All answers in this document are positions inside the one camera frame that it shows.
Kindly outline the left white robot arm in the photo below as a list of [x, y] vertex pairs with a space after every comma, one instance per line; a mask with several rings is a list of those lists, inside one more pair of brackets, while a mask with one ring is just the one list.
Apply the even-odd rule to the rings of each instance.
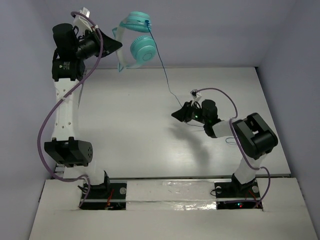
[[52, 60], [52, 78], [59, 103], [51, 141], [44, 144], [45, 152], [67, 168], [87, 167], [93, 159], [93, 146], [80, 139], [79, 104], [82, 90], [77, 86], [85, 76], [84, 61], [92, 56], [106, 57], [122, 47], [104, 33], [79, 28], [70, 23], [53, 27], [56, 49]]

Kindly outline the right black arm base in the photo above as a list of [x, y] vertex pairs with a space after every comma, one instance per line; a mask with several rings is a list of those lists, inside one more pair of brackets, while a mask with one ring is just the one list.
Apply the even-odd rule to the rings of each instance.
[[215, 182], [210, 195], [215, 197], [218, 210], [263, 209], [256, 180], [240, 190], [237, 190], [231, 181]]

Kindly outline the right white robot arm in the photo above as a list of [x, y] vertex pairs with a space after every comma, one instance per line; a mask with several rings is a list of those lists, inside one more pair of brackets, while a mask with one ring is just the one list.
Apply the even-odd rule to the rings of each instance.
[[184, 123], [191, 120], [202, 123], [210, 138], [234, 137], [242, 159], [232, 174], [228, 189], [238, 197], [249, 191], [262, 160], [278, 145], [276, 134], [259, 113], [251, 113], [243, 119], [222, 120], [213, 100], [205, 99], [201, 107], [191, 101], [185, 102], [182, 108], [171, 116]]

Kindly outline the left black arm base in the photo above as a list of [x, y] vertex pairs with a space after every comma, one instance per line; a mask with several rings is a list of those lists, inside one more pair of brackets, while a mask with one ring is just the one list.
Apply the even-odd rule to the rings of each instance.
[[126, 193], [127, 184], [125, 182], [112, 182], [108, 189], [103, 184], [92, 185], [80, 209], [126, 210]]

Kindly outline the teal cat-ear headphones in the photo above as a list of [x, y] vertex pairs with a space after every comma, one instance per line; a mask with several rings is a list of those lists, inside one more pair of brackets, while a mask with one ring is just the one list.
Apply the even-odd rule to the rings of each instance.
[[130, 12], [117, 27], [112, 29], [114, 39], [121, 43], [125, 30], [144, 33], [144, 35], [137, 37], [130, 45], [130, 53], [135, 60], [134, 63], [131, 64], [126, 61], [122, 49], [116, 51], [119, 73], [127, 69], [140, 68], [146, 62], [152, 60], [157, 53], [156, 42], [151, 36], [152, 23], [148, 14], [140, 11]]

